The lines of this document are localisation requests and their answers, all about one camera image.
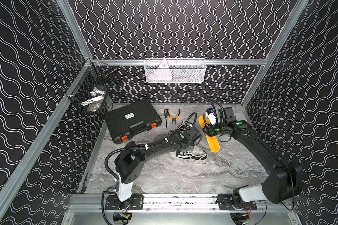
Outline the black canvas sneaker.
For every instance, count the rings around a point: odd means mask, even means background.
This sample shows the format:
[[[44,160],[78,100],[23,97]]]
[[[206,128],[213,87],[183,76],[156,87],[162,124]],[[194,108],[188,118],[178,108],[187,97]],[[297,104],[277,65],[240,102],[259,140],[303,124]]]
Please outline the black canvas sneaker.
[[[178,129],[178,130],[185,130],[186,128],[191,128],[191,127],[192,127],[192,123],[191,123],[191,122],[182,121],[182,122],[178,125],[177,129]]]
[[[197,163],[205,163],[208,159],[207,153],[199,146],[194,146],[192,151],[170,152],[169,155],[174,159]]]

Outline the orange insole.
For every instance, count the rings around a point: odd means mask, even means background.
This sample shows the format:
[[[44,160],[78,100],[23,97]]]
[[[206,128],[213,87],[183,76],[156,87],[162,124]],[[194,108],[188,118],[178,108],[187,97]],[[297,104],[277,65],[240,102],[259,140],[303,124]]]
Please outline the orange insole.
[[[205,127],[203,116],[199,117],[199,124],[202,128]],[[211,152],[217,153],[220,150],[220,145],[219,145],[217,138],[215,136],[206,135],[206,139],[207,139]]]

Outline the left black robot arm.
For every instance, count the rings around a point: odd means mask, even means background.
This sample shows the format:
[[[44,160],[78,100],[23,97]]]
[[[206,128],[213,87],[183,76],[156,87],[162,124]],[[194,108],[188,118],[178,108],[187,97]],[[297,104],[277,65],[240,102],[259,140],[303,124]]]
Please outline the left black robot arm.
[[[147,161],[169,152],[180,155],[194,150],[194,146],[202,140],[201,132],[195,128],[196,121],[197,113],[193,112],[184,124],[171,129],[164,139],[146,144],[130,142],[106,156],[104,166],[115,178],[116,195],[120,202],[131,198],[132,184],[139,178]]]

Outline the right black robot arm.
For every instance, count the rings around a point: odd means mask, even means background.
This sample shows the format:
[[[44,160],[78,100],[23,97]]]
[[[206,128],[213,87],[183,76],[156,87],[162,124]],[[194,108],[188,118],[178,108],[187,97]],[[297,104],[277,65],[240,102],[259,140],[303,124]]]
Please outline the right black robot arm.
[[[281,203],[294,199],[302,192],[304,169],[280,157],[255,132],[245,120],[237,120],[230,107],[224,108],[219,102],[205,98],[212,106],[203,114],[203,131],[208,137],[229,135],[244,145],[260,162],[268,174],[261,184],[236,188],[232,193],[232,204],[240,208],[253,201],[268,200]]]

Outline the yellow black screwdriver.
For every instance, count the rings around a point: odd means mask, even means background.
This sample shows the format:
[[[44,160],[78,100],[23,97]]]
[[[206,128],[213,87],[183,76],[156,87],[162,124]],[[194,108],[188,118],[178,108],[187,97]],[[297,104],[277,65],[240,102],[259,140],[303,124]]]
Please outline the yellow black screwdriver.
[[[165,110],[164,110],[164,117],[165,117],[165,122],[166,122],[166,129],[168,129],[168,125],[167,125],[168,109],[165,109]]]

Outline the black plastic tool case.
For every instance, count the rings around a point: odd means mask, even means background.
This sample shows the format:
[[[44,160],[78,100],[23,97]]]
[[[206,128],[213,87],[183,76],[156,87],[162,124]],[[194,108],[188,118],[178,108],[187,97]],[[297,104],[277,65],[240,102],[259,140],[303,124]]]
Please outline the black plastic tool case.
[[[147,99],[109,111],[105,122],[115,144],[126,142],[162,124],[159,114]]]

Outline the pink triangle card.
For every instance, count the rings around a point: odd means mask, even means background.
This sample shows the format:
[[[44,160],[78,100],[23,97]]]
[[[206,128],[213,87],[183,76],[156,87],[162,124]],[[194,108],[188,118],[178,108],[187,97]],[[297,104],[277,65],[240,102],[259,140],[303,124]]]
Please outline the pink triangle card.
[[[168,65],[168,62],[166,59],[163,59],[159,66],[158,66],[158,69],[169,69],[169,65]]]

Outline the white items in black basket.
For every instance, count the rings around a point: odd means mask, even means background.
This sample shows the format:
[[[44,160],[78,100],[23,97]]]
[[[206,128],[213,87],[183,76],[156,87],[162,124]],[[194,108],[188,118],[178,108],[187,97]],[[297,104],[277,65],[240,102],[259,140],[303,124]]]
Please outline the white items in black basket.
[[[94,89],[88,94],[89,99],[82,101],[80,104],[82,107],[87,108],[87,112],[94,113],[101,107],[101,104],[103,103],[106,94],[107,92],[104,91],[102,88],[94,87]]]

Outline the orange handled pliers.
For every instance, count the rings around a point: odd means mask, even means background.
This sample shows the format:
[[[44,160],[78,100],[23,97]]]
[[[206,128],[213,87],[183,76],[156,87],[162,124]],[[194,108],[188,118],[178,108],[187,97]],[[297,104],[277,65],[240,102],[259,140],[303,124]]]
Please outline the orange handled pliers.
[[[176,115],[173,115],[170,111],[168,111],[168,115],[172,121],[172,123],[175,123],[176,124],[176,120],[178,119],[179,115],[181,113],[181,110],[179,109],[178,110],[178,113]]]

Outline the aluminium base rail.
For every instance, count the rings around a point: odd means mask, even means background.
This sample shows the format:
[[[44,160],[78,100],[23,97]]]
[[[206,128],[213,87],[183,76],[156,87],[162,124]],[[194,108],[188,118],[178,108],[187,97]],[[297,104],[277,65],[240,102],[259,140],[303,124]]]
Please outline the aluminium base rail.
[[[231,194],[132,194],[121,202],[116,194],[104,198],[104,209],[107,211],[256,211],[254,201],[235,206]]]

